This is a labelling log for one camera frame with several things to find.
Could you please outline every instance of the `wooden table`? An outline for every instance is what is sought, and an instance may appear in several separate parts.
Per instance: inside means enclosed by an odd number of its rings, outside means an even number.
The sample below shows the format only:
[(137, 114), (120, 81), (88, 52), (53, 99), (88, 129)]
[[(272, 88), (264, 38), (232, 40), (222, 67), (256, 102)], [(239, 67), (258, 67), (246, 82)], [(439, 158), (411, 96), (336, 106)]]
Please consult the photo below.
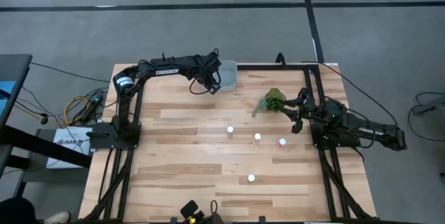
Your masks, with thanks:
[[(127, 66), (115, 65), (113, 75)], [(325, 94), (347, 104), (341, 77), (322, 65), (320, 70)], [(297, 97), (305, 86), (302, 71), (239, 71), (236, 90), (215, 95), (192, 95), (189, 86), (190, 81), (179, 75), (153, 78), (145, 84), (143, 130), (133, 157), (124, 221), (169, 221), (172, 216), (181, 220), (179, 210), (189, 200), (196, 201), (205, 214), (210, 214), (210, 202), (216, 200), (225, 221), (258, 221), (259, 216), (266, 216), (267, 221), (329, 220), (308, 122), (300, 134), (292, 134), (293, 123), (284, 114), (251, 117), (270, 88), (279, 88), (287, 98)], [(312, 86), (316, 93), (314, 80)], [(107, 104), (115, 100), (111, 85)], [(115, 108), (107, 108), (104, 120), (114, 114)], [(234, 127), (232, 137), (226, 132), (229, 125)], [(253, 142), (255, 133), (262, 136), (258, 143)], [(280, 138), (287, 140), (284, 147), (277, 146)], [(337, 150), (346, 188), (375, 216), (362, 158), (347, 147)], [(80, 217), (97, 204), (107, 154), (108, 150), (100, 150), (92, 158)], [(256, 177), (252, 183), (247, 180), (249, 174)], [(333, 191), (341, 216), (335, 186)], [(120, 189), (112, 217), (117, 214), (119, 196)]]

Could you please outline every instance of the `yellow cable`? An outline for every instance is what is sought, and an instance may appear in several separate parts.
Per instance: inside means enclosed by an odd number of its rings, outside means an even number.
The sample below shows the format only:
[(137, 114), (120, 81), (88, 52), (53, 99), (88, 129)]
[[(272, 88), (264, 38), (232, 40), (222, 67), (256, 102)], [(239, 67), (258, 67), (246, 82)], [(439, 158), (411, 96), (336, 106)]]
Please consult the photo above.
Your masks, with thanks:
[(29, 113), (28, 111), (26, 111), (25, 109), (23, 109), (23, 108), (21, 108), (21, 107), (19, 107), (18, 105), (14, 105), (14, 107), (16, 107), (16, 108), (18, 108), (18, 109), (20, 109), (20, 110), (22, 110), (23, 111), (23, 113), (25, 113), (25, 114), (27, 114), (27, 115), (29, 115), (29, 116), (31, 116), (32, 118), (36, 118), (37, 120), (41, 120), (39, 117), (37, 117), (37, 116), (35, 116), (35, 115), (33, 115), (32, 113)]
[(68, 121), (68, 116), (67, 116), (68, 115), (67, 111), (68, 111), (69, 107), (71, 106), (71, 104), (73, 104), (75, 101), (78, 101), (80, 99), (82, 99), (82, 100), (84, 100), (86, 102), (86, 110), (88, 110), (90, 108), (91, 102), (90, 102), (90, 100), (88, 100), (85, 97), (79, 97), (78, 96), (78, 97), (75, 97), (71, 102), (68, 102), (67, 106), (65, 107), (65, 110), (63, 110), (63, 117), (65, 119), (65, 125), (66, 126), (69, 126), (69, 125), (75, 123), (76, 121), (80, 120), (80, 118), (82, 118), (82, 115), (79, 115), (79, 116), (77, 116), (77, 118), (75, 118), (75, 119), (73, 119), (71, 121)]

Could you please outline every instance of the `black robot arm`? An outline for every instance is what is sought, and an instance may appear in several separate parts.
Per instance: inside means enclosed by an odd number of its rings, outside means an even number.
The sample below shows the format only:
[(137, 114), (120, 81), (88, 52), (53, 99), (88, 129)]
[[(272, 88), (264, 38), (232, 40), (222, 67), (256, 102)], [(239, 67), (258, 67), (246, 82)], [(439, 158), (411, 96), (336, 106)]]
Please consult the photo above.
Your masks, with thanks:
[(406, 149), (405, 134), (396, 125), (372, 122), (367, 118), (358, 118), (342, 103), (327, 97), (328, 100), (315, 106), (308, 100), (306, 88), (303, 88), (296, 99), (283, 101), (283, 105), (298, 106), (298, 110), (283, 108), (291, 121), (295, 122), (292, 132), (297, 134), (302, 129), (302, 119), (311, 121), (311, 128), (323, 137), (323, 146), (362, 147), (359, 138), (377, 141), (395, 151)]
[(128, 127), (131, 99), (152, 77), (180, 74), (188, 80), (196, 79), (212, 95), (215, 94), (220, 89), (220, 81), (214, 79), (213, 73), (218, 73), (220, 65), (218, 50), (215, 49), (206, 56), (163, 57), (152, 59), (150, 62), (141, 60), (139, 64), (124, 69), (113, 77), (118, 95), (118, 118), (114, 119), (114, 124), (118, 123), (120, 128)]
[(137, 65), (125, 68), (113, 77), (117, 93), (117, 115), (111, 123), (97, 124), (93, 127), (91, 143), (94, 148), (135, 148), (139, 143), (140, 123), (130, 122), (129, 109), (131, 99), (143, 89), (145, 82), (152, 77), (180, 74), (188, 80), (195, 79), (208, 92), (215, 94), (220, 89), (220, 79), (216, 81), (213, 73), (218, 74), (221, 62), (218, 50), (206, 56), (157, 58), (151, 61), (141, 60)]

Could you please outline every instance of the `white container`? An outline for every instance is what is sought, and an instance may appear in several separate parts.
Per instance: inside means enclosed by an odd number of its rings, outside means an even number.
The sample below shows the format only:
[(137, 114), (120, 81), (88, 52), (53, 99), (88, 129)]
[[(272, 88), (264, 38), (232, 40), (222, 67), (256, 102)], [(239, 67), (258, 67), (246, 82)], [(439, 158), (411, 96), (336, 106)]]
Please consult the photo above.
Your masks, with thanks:
[[(238, 83), (238, 65), (236, 61), (221, 61), (221, 66), (218, 68), (221, 76), (219, 91), (233, 91)], [(218, 75), (213, 74), (215, 80), (218, 81)]]

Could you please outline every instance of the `green leaves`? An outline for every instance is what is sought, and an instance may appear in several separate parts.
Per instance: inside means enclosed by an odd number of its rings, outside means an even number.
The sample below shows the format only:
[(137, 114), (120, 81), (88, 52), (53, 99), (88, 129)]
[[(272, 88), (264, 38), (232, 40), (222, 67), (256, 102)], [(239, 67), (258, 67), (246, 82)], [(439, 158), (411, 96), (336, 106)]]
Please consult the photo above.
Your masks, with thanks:
[(255, 118), (258, 112), (280, 111), (280, 109), (284, 107), (280, 102), (284, 99), (286, 99), (286, 97), (278, 88), (271, 88), (266, 96), (259, 100), (257, 107), (252, 112), (252, 117)]

